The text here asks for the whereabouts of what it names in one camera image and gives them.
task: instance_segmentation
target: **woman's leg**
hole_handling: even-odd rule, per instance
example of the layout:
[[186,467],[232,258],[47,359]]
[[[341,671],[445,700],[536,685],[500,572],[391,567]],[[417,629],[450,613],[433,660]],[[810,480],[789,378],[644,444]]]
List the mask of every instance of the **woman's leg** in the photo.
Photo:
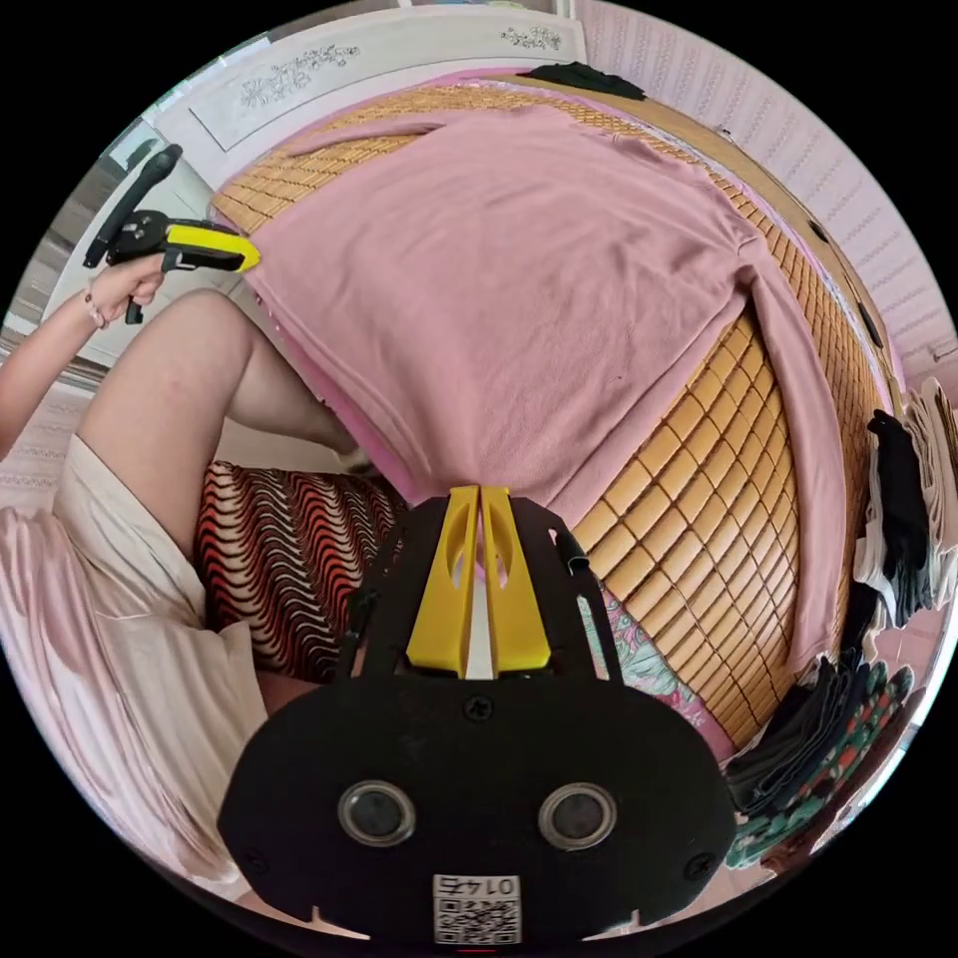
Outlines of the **woman's leg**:
[[182,296],[137,336],[79,436],[192,560],[226,418],[340,454],[356,446],[245,313],[211,289]]

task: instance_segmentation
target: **woman's hand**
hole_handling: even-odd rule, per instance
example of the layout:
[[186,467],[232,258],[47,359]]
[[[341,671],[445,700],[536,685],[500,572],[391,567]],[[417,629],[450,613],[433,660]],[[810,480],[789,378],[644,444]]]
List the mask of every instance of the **woman's hand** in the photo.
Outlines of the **woman's hand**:
[[164,278],[161,252],[107,266],[90,287],[93,305],[109,325],[126,314],[130,300],[140,306],[153,302]]

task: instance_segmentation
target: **qr code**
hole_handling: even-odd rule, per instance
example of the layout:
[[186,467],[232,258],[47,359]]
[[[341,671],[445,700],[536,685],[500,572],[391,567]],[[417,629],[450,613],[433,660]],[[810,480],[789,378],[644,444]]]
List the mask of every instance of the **qr code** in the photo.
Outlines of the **qr code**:
[[515,878],[436,876],[435,940],[441,945],[514,945],[522,941]]

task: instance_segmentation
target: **bracelet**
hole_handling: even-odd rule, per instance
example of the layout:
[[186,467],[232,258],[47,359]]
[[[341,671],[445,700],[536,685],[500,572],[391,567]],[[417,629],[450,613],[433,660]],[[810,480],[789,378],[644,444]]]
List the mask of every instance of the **bracelet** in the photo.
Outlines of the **bracelet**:
[[83,297],[90,318],[97,324],[98,329],[106,329],[107,317],[100,311],[100,307],[93,301],[93,281],[87,286],[87,294]]

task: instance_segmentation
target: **red black wavy pattern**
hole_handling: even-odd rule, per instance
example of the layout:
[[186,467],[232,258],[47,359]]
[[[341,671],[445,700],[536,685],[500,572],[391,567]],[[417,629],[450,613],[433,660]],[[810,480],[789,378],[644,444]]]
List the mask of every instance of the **red black wavy pattern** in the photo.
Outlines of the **red black wavy pattern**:
[[196,549],[208,627],[245,619],[258,669],[331,682],[348,597],[405,509],[381,478],[213,463]]

